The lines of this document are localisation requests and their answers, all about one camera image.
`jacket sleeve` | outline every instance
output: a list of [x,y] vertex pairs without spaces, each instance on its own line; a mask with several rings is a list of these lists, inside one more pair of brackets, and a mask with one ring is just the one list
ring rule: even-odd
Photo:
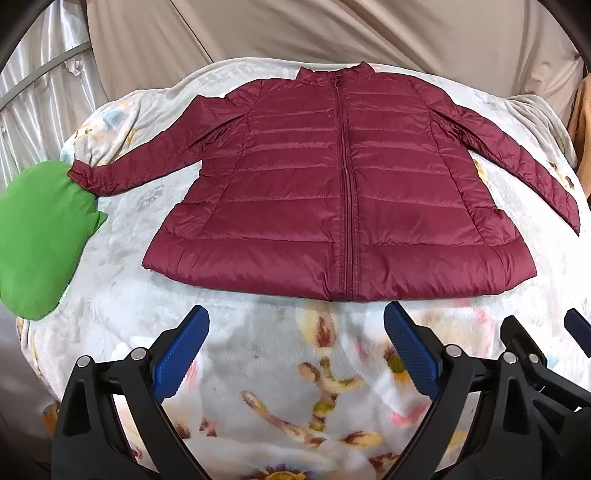
[[416,77],[411,83],[450,137],[528,185],[579,234],[576,200],[524,147],[490,120],[453,103],[441,88]]
[[171,127],[117,161],[91,167],[74,160],[68,176],[98,196],[115,195],[198,162],[213,140],[231,135],[235,120],[258,100],[261,80],[249,82],[224,98],[196,96]]

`metal screw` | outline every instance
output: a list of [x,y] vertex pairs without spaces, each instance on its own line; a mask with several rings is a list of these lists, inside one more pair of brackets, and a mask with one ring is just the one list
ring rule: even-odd
[[134,348],[134,349],[131,351],[131,358],[132,358],[133,360],[141,360],[141,359],[145,358],[145,356],[146,356],[146,353],[148,353],[148,352],[147,352],[147,351],[146,351],[146,349],[145,349],[145,348],[143,348],[143,347]]
[[77,360],[76,365],[83,368],[86,365],[88,365],[89,363],[90,363],[90,357],[88,355],[83,355]]
[[503,360],[505,362],[507,362],[508,364],[512,365],[517,362],[517,357],[515,356],[514,353],[505,352],[505,353],[503,353]]
[[445,347],[445,351],[449,356],[453,358],[457,358],[462,354],[462,349],[457,345],[448,345],[447,347]]

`white fleece blanket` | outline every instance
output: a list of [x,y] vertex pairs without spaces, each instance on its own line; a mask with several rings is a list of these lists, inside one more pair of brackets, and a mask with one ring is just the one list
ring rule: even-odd
[[[92,165],[106,164],[169,127],[196,94],[222,96],[261,77],[294,78],[301,65],[228,60],[171,89],[130,93],[95,112],[66,142],[62,160],[75,155]],[[426,74],[375,68],[433,82],[455,102],[494,121],[573,193],[581,215],[577,237],[526,185],[473,155],[496,204],[521,231],[538,276],[498,296],[405,301],[404,307],[443,343],[491,358],[502,351],[503,318],[514,314],[552,369],[588,388],[590,362],[564,330],[563,317],[576,307],[591,318],[591,212],[565,158],[573,161],[574,155],[561,122],[533,96],[504,100]],[[88,242],[60,305],[39,322],[18,322],[23,353],[60,398],[80,355],[121,359],[136,346],[150,346],[201,304],[211,318],[209,337],[164,408],[213,479],[380,478],[429,406],[385,334],[386,302],[330,304],[213,291],[141,267],[150,240],[199,168],[99,200],[109,218]],[[475,400],[466,404],[443,463],[457,455]],[[119,401],[118,406],[136,457],[152,465],[126,405]]]

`puffer jacket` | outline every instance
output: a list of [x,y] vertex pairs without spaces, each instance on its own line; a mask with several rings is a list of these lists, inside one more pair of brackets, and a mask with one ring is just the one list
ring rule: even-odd
[[152,141],[69,175],[111,195],[203,160],[143,261],[191,285],[324,300],[498,294],[535,265],[468,149],[579,232],[575,200],[494,123],[366,63],[198,96]]

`jacket collar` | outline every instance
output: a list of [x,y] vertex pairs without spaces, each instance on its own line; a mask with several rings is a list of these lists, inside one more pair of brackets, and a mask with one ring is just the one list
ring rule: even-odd
[[310,85],[319,85],[330,82],[331,80],[359,80],[372,73],[375,73],[374,69],[368,63],[362,61],[354,67],[334,71],[318,70],[315,72],[314,70],[302,67],[295,79],[299,82],[309,83]]

